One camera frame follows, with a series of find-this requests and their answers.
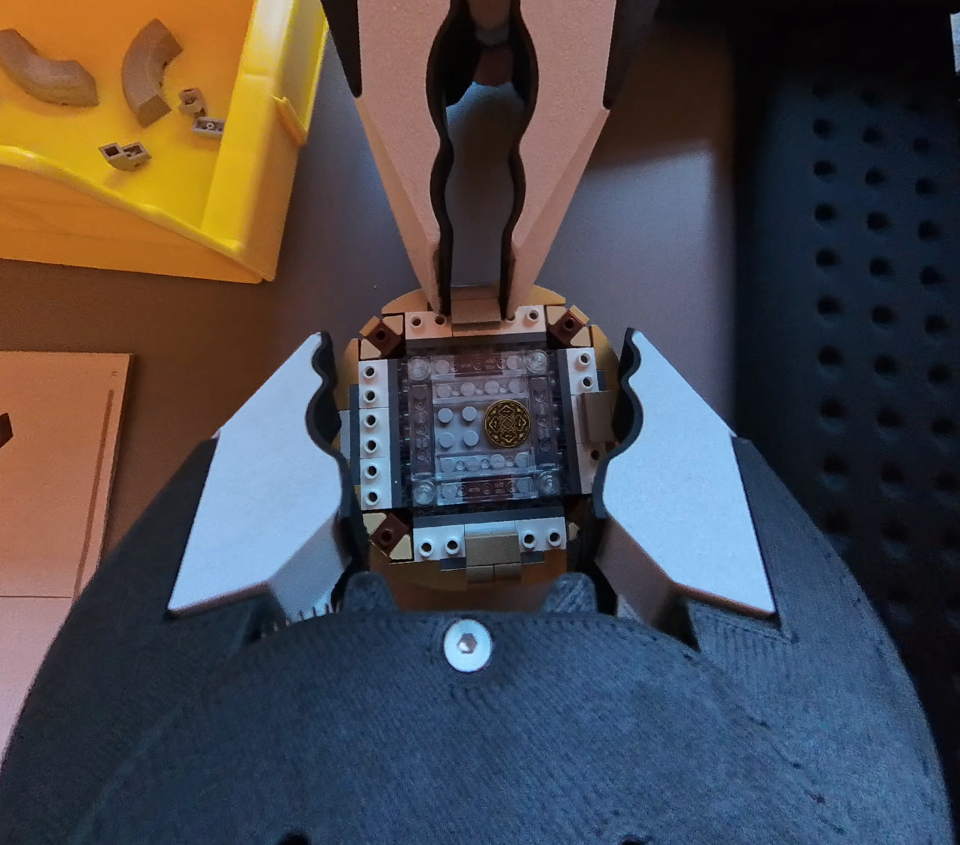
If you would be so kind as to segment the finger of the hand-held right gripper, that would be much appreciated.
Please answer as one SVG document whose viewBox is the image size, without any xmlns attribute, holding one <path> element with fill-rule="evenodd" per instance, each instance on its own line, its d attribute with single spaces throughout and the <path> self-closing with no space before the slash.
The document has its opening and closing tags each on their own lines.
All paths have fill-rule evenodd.
<svg viewBox="0 0 960 845">
<path fill-rule="evenodd" d="M 450 313 L 450 272 L 431 189 L 442 139 L 428 75 L 450 8 L 451 0 L 357 0 L 357 110 L 414 274 L 442 314 Z"/>
<path fill-rule="evenodd" d="M 532 53 L 530 116 L 511 165 L 519 211 L 504 246 L 501 305 L 534 286 L 609 111 L 604 92 L 618 0 L 519 0 Z"/>
</svg>

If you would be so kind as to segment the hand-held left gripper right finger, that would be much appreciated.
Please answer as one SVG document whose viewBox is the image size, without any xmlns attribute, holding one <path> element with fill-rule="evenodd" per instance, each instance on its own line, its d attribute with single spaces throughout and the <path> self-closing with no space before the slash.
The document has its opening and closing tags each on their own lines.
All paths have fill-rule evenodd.
<svg viewBox="0 0 960 845">
<path fill-rule="evenodd" d="M 593 487 L 599 571 L 646 623 L 678 598 L 772 618 L 733 431 L 636 328 L 625 335 L 618 384 L 617 445 Z"/>
</svg>

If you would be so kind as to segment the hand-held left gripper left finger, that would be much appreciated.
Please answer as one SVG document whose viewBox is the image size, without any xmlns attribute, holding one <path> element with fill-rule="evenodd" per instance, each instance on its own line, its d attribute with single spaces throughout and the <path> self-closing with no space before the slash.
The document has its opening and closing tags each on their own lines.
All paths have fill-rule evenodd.
<svg viewBox="0 0 960 845">
<path fill-rule="evenodd" d="M 366 566 L 330 335 L 310 335 L 222 426 L 169 599 L 173 615 L 266 597 L 290 622 L 339 608 Z"/>
</svg>

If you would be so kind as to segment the round toy brick model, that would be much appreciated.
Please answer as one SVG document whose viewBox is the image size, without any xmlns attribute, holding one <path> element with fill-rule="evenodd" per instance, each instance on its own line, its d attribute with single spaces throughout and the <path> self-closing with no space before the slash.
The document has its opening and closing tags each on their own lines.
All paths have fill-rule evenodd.
<svg viewBox="0 0 960 845">
<path fill-rule="evenodd" d="M 532 611 L 561 575 L 599 575 L 618 357 L 546 288 L 499 311 L 492 288 L 455 288 L 449 314 L 411 292 L 342 356 L 339 443 L 368 565 L 403 609 Z"/>
</svg>

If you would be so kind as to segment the yellow plastic bin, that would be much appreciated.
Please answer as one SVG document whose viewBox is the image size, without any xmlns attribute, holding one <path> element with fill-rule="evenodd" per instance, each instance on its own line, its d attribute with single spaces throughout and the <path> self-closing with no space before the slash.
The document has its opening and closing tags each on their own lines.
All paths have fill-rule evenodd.
<svg viewBox="0 0 960 845">
<path fill-rule="evenodd" d="M 157 19 L 182 46 L 165 69 L 171 111 L 141 128 L 121 69 Z M 2 69 L 2 258 L 258 283 L 272 280 L 306 144 L 328 24 L 320 0 L 2 0 L 43 56 L 80 63 L 96 107 L 44 103 Z M 191 131 L 195 87 L 220 139 Z M 136 173 L 106 143 L 143 143 Z"/>
</svg>

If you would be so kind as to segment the grey desk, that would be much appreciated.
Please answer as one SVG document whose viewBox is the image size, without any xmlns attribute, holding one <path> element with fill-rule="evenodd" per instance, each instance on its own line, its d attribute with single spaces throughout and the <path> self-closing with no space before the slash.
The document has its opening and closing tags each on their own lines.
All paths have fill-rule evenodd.
<svg viewBox="0 0 960 845">
<path fill-rule="evenodd" d="M 731 60 L 659 22 L 634 57 L 537 282 L 615 352 L 638 328 L 728 422 L 734 410 Z M 104 550 L 186 456 L 310 334 L 337 359 L 419 282 L 328 41 L 275 279 L 2 262 L 2 351 L 131 354 Z"/>
</svg>

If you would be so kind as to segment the instruction booklet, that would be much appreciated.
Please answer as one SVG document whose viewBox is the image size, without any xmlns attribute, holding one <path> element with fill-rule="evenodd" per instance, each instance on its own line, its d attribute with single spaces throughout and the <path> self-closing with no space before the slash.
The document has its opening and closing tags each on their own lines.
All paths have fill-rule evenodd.
<svg viewBox="0 0 960 845">
<path fill-rule="evenodd" d="M 132 357 L 1 353 L 1 749 L 104 545 Z"/>
</svg>

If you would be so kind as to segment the black perforated pad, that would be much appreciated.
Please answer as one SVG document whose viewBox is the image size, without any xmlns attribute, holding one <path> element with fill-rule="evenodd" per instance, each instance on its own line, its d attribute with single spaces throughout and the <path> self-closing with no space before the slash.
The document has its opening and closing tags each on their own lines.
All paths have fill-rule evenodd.
<svg viewBox="0 0 960 845">
<path fill-rule="evenodd" d="M 740 428 L 918 678 L 958 677 L 958 121 L 949 95 L 781 71 L 747 176 Z"/>
</svg>

